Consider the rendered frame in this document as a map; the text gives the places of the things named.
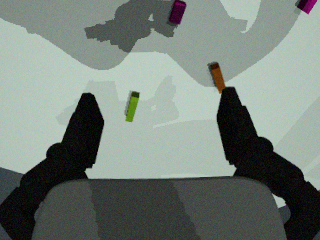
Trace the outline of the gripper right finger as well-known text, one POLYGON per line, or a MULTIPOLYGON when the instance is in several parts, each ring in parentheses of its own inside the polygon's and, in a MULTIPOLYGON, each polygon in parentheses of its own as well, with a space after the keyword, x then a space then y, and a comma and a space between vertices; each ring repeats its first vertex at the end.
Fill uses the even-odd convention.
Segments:
POLYGON ((267 138, 258 136, 235 87, 222 90, 216 120, 226 161, 237 168, 233 176, 262 181, 284 199, 291 212, 284 224, 287 240, 312 240, 320 230, 320 192, 304 180, 300 168, 273 151, 267 138))

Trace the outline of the orange rod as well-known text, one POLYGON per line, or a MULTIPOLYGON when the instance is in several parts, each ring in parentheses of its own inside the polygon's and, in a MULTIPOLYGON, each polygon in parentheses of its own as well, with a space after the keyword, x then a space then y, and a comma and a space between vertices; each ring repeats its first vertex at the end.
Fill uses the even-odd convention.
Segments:
POLYGON ((219 94, 222 93, 222 90, 225 89, 225 83, 223 80, 223 76, 221 73, 221 69, 218 63, 215 63, 213 65, 210 65, 219 94))

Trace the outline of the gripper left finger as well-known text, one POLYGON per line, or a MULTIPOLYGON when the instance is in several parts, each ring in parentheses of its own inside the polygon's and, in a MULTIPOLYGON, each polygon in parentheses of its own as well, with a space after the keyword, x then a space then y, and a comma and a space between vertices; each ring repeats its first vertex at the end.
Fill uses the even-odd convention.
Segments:
POLYGON ((0 205, 0 224, 12 240, 31 240, 35 212, 53 186, 88 178, 85 171, 96 162, 103 127, 95 96, 82 93, 62 142, 48 148, 46 158, 23 175, 0 205))

